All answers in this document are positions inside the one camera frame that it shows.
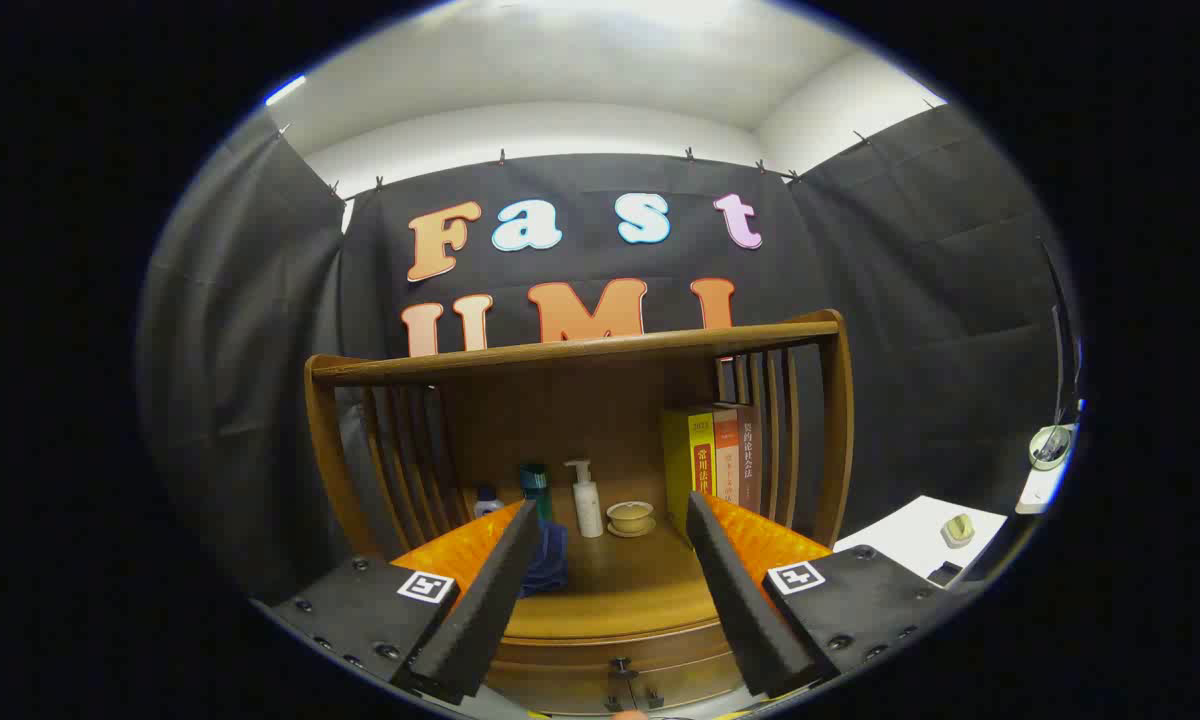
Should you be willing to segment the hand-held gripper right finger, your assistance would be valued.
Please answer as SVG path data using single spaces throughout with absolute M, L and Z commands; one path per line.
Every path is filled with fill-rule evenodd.
M 686 532 L 748 691 L 782 696 L 896 655 L 956 598 L 884 552 L 830 552 L 734 503 L 691 492 Z

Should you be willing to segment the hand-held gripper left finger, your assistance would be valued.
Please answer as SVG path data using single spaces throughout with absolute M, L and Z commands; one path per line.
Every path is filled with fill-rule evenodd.
M 352 556 L 257 608 L 373 686 L 460 704 L 490 673 L 540 544 L 535 508 L 514 502 L 398 559 Z

